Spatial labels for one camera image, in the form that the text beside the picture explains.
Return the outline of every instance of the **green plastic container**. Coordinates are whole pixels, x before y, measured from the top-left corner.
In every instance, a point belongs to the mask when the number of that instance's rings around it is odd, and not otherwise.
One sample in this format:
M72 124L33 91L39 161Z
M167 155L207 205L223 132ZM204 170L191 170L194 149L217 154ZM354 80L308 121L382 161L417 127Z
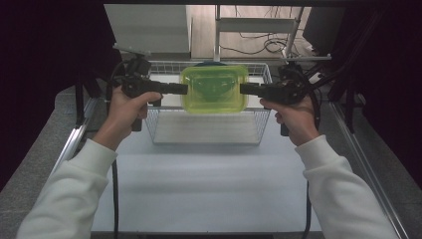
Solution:
M248 99L240 94L240 84L247 82L245 66L188 67L180 74L180 83L188 85L182 106L193 114L241 112Z

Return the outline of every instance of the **background wall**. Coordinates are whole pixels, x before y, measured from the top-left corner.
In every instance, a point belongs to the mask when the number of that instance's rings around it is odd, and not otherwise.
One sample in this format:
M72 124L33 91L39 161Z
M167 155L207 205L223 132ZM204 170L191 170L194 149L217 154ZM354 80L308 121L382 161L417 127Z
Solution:
M190 52L190 10L185 5L105 4L117 43L154 53Z

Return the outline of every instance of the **wire mesh basket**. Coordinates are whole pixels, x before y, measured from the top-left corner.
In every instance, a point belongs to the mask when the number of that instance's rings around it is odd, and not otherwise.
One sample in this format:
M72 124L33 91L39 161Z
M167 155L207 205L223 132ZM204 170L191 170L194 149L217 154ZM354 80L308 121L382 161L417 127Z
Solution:
M153 62L150 77L154 81L178 83L180 73L199 62ZM249 81L269 84L271 74L266 64L224 63L244 65ZM264 134L269 110L259 99L249 96L248 106L235 114L190 114L181 106L179 96L166 95L159 108L149 107L145 120L152 141L157 144L248 144L258 145Z

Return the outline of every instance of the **metal bar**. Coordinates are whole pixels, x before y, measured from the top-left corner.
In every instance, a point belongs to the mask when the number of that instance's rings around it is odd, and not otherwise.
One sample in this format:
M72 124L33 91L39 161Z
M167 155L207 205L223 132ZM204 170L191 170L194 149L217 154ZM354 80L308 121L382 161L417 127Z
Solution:
M68 141L66 142L65 146L63 147L62 152L59 155L59 158L56 161L56 164L53 167L52 172L50 173L50 176L59 168L60 164L62 164L63 161L69 160L73 157L75 154L75 151L77 150L78 144L80 143L82 136L84 135L85 131L87 130L87 125L90 122L93 114L94 114L94 108L97 105L97 102L99 99L89 99L87 102L87 105L85 106L85 118L83 123L80 127L74 128L71 132L71 135L68 138Z
M368 7L382 0L102 0L103 4L168 4L168 5L245 5L245 6L309 6L309 7Z
M339 103L329 103L332 111L334 112L335 118L340 126L344 137L350 146L350 149L356 158L356 161L363 171L364 179L369 187L372 188L376 199L378 200L382 210L384 211L386 217L390 221L391 225L393 226L394 230L397 233L398 238L400 239L408 239L406 231L403 228L403 225L398 217L397 212L395 211L394 207L392 206L390 200L388 199L381 183L379 182L374 170L372 169L368 158L366 157L363 149L361 148L359 141L357 140L356 136L348 130L347 125L342 120L344 115L341 111Z
M84 84L81 74L78 74L75 83L75 98L77 104L77 121L75 123L75 128L79 128L84 120Z
M220 5L215 6L214 62L220 62Z
M295 24L295 19L221 18L219 28L220 32L291 33Z
M114 43L114 45L112 46L114 49L117 49L117 50L121 50L121 51L124 51L124 52L129 52L129 53L136 53L136 54L140 54L140 55L143 55L143 56L146 56L146 57L150 57L151 56L151 52L150 51L142 51L142 50L140 50L140 49L134 49L134 48L132 48L132 47L121 47L121 46L119 46L118 45L118 43Z
M295 18L294 25L291 29L291 33L289 35L288 44L285 51L285 56L288 58L291 55L292 52L292 46L295 42L296 34L298 33L299 25L301 24L302 15L304 14L305 7L301 7L301 10L299 11L298 16Z
M331 56L328 55L326 57L283 57L280 58L282 61L287 62L308 62L308 61L329 61L331 60Z

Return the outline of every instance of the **hand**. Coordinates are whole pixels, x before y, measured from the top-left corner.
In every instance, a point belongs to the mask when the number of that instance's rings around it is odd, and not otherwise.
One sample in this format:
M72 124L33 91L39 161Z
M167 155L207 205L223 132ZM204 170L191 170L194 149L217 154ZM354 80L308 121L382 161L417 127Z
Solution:
M146 119L147 103L161 98L160 93L148 92L131 99L121 91L121 87L114 89L108 117L93 141L116 150L121 141L130 135L134 120Z
M260 100L261 105L276 111L277 123L284 123L289 129L289 137L296 146L319 136L314 122L314 108L311 98L306 96L293 106Z

